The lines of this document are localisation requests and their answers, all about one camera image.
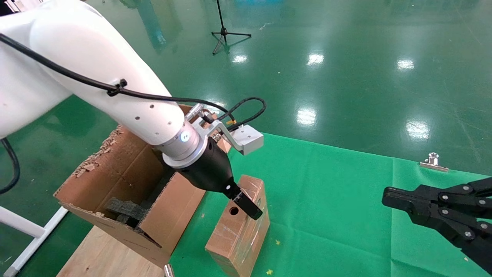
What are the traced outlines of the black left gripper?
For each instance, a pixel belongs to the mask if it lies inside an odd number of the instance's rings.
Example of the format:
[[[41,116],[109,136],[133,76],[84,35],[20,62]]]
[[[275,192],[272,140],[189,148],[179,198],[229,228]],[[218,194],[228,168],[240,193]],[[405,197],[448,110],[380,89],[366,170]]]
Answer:
[[[227,154],[211,137],[195,163],[175,171],[197,188],[223,193],[251,219],[257,220],[263,215],[262,210],[237,186]]]

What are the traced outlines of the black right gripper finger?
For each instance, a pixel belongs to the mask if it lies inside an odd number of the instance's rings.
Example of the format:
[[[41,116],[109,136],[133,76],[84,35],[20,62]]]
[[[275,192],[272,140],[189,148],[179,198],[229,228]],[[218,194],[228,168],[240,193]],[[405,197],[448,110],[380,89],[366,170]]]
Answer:
[[[437,204],[449,208],[491,207],[492,178],[471,181],[449,188],[419,185],[412,191],[387,187],[382,203],[391,208],[410,208],[417,204]]]
[[[469,212],[459,212],[441,207],[428,200],[383,200],[383,205],[407,212],[411,221],[436,230],[450,244],[487,273],[491,273],[491,205],[473,207]]]

